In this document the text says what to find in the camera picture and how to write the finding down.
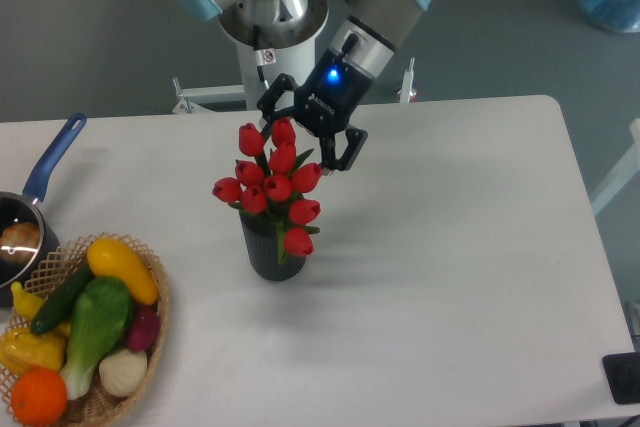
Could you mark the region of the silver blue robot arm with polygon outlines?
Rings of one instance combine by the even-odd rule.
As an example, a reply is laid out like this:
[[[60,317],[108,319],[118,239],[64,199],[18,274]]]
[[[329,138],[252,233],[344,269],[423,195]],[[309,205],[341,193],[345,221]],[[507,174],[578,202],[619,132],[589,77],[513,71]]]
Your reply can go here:
[[[350,118],[432,0],[177,0],[236,46],[246,105],[263,133],[290,118],[328,171],[350,169],[367,134]]]

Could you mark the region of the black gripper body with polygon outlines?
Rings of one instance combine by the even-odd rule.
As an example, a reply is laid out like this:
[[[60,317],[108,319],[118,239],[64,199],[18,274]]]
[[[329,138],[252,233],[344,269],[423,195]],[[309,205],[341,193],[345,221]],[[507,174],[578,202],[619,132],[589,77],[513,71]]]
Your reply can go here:
[[[294,92],[293,118],[315,137],[343,131],[373,79],[327,49]]]

